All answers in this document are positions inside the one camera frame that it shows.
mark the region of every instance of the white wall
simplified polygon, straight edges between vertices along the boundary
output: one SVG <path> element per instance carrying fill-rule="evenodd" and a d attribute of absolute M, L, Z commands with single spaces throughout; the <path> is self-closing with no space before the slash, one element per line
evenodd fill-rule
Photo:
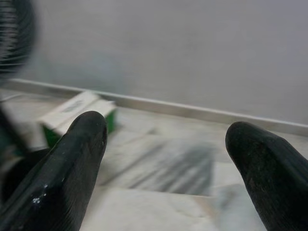
<path fill-rule="evenodd" d="M 37 0 L 24 77 L 308 124 L 307 0 Z"/>

